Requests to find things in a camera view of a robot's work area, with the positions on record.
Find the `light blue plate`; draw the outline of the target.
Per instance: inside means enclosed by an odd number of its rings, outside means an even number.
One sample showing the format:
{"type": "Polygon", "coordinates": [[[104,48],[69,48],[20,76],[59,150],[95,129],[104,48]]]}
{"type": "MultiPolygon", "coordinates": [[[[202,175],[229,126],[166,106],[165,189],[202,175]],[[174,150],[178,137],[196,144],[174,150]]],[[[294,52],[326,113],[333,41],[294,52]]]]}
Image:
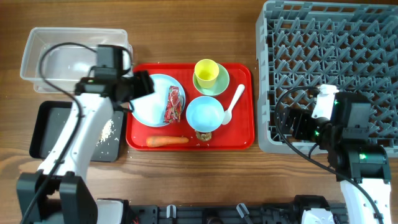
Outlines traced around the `light blue plate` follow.
{"type": "Polygon", "coordinates": [[[153,128],[168,125],[164,122],[169,89],[176,86],[182,98],[182,108],[185,107],[185,91],[183,86],[173,77],[165,74],[150,75],[154,82],[154,92],[131,101],[134,108],[132,115],[141,124],[153,128]]]}

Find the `red snack wrapper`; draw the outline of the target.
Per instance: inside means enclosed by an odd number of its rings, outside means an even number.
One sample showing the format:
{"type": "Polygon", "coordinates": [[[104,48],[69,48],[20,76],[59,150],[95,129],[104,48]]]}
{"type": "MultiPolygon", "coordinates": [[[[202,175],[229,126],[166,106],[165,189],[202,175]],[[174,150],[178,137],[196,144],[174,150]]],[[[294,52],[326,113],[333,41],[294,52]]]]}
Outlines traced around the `red snack wrapper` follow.
{"type": "Polygon", "coordinates": [[[164,122],[165,123],[179,123],[181,113],[183,110],[182,105],[183,97],[180,94],[179,87],[170,86],[165,107],[164,122]]]}

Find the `rice and food scraps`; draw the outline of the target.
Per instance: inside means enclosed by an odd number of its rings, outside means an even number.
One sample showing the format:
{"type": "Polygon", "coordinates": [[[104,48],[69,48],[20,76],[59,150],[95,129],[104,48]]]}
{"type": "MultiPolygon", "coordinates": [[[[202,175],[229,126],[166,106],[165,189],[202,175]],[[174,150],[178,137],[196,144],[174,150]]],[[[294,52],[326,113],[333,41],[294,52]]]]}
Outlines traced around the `rice and food scraps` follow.
{"type": "Polygon", "coordinates": [[[119,142],[118,137],[114,137],[116,134],[116,128],[114,127],[114,121],[112,119],[108,120],[100,134],[100,137],[96,143],[96,146],[100,145],[110,145],[111,142],[119,142]]]}

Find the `orange carrot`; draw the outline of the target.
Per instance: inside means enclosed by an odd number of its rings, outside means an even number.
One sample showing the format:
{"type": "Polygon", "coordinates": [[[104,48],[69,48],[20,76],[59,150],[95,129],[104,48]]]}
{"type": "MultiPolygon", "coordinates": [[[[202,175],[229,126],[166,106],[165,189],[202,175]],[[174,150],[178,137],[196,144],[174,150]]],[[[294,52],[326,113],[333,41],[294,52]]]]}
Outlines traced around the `orange carrot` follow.
{"type": "Polygon", "coordinates": [[[148,147],[161,147],[171,144],[185,144],[188,142],[188,138],[177,136],[150,136],[146,139],[148,147]]]}

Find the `yellow plastic cup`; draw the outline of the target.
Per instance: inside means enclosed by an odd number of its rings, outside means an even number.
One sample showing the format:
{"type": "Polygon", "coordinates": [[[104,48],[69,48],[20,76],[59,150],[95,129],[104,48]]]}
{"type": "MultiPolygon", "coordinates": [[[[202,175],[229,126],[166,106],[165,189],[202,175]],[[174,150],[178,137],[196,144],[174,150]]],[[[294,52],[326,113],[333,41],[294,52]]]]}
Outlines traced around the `yellow plastic cup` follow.
{"type": "Polygon", "coordinates": [[[194,73],[198,84],[205,89],[211,88],[219,75],[218,64],[211,59],[202,59],[196,63],[194,73]]]}

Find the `light blue bowl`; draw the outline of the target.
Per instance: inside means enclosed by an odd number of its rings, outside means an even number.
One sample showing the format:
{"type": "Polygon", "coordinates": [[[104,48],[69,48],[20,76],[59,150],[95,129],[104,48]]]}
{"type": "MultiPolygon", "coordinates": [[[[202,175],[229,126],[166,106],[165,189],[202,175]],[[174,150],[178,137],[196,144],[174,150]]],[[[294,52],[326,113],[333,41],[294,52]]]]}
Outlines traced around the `light blue bowl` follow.
{"type": "Polygon", "coordinates": [[[221,126],[224,119],[224,108],[213,97],[199,96],[188,104],[186,119],[194,130],[209,133],[221,126]]]}

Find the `white plastic spoon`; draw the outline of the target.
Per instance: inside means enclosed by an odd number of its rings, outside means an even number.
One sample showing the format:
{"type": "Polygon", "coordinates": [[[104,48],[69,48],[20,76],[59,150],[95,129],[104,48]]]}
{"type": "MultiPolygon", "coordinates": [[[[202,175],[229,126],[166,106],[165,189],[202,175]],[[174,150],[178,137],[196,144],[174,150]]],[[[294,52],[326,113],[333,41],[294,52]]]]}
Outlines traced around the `white plastic spoon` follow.
{"type": "Polygon", "coordinates": [[[236,103],[238,102],[240,96],[243,94],[244,90],[245,90],[245,86],[243,84],[239,84],[234,93],[233,99],[231,100],[231,103],[230,103],[228,109],[224,112],[224,119],[222,121],[222,125],[227,125],[231,121],[232,110],[233,110],[234,106],[236,105],[236,103]]]}

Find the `green saucer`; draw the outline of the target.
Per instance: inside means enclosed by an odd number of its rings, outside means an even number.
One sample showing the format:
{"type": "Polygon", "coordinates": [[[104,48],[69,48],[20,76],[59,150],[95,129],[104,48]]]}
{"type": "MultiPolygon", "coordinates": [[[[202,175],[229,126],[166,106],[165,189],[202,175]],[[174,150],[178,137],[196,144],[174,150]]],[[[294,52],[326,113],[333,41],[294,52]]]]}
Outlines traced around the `green saucer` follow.
{"type": "Polygon", "coordinates": [[[229,85],[229,73],[227,71],[227,69],[224,68],[224,66],[222,66],[221,64],[218,63],[218,67],[219,67],[219,74],[218,77],[216,79],[215,84],[209,88],[202,88],[198,81],[197,81],[197,77],[195,74],[193,74],[193,84],[195,86],[195,88],[202,94],[202,95],[207,95],[207,96],[218,96],[220,94],[222,94],[229,85]]]}

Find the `brown food scrap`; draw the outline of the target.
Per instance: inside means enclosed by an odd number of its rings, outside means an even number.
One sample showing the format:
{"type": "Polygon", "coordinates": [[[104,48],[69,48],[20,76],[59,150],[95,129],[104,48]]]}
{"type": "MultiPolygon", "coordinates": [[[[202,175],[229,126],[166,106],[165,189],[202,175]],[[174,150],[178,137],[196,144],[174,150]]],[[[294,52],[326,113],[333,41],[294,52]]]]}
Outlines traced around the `brown food scrap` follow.
{"type": "Polygon", "coordinates": [[[208,133],[202,133],[199,131],[195,131],[196,137],[197,139],[205,142],[205,141],[209,141],[212,138],[212,132],[208,132],[208,133]]]}

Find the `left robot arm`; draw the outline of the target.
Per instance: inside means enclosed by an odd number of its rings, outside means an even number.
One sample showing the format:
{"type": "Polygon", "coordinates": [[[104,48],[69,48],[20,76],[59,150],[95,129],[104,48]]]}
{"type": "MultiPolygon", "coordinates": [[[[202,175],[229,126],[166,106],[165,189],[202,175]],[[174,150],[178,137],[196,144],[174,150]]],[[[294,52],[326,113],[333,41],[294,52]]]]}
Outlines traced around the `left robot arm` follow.
{"type": "Polygon", "coordinates": [[[131,223],[127,200],[95,200],[86,175],[105,124],[124,103],[154,92],[147,71],[125,68],[128,49],[99,45],[97,63],[66,95],[73,101],[69,117],[50,154],[34,173],[22,173],[17,196],[22,223],[131,223]]]}

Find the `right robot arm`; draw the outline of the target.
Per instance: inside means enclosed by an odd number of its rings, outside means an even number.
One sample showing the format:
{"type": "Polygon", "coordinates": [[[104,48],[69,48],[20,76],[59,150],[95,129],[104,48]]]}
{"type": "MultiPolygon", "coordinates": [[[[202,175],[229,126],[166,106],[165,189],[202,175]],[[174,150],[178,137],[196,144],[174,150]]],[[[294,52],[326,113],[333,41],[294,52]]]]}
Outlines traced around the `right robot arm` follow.
{"type": "Polygon", "coordinates": [[[285,141],[291,132],[294,139],[313,141],[328,153],[325,166],[287,143],[305,160],[335,174],[350,223],[390,223],[391,171],[386,150],[369,142],[370,101],[330,85],[308,90],[315,95],[312,110],[281,108],[277,102],[277,133],[285,141]]]}

